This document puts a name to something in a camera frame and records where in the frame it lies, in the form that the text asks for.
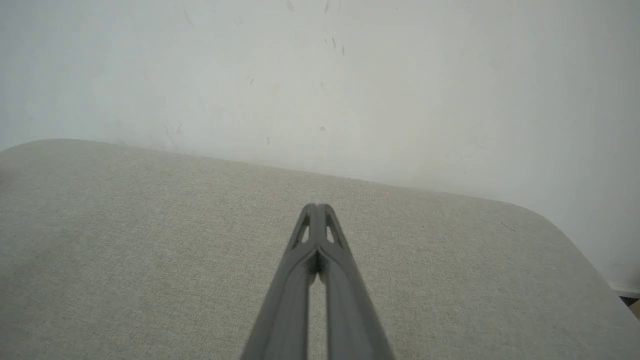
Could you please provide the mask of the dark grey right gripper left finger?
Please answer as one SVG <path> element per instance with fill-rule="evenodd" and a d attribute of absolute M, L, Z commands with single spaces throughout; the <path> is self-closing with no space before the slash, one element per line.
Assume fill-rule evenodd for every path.
<path fill-rule="evenodd" d="M 309 288 L 318 273 L 317 208 L 302 207 L 240 360 L 307 360 Z"/>

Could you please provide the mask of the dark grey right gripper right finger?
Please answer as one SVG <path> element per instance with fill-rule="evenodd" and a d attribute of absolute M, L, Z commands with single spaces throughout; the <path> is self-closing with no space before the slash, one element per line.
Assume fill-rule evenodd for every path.
<path fill-rule="evenodd" d="M 338 215 L 327 203 L 318 210 L 328 360 L 396 360 Z"/>

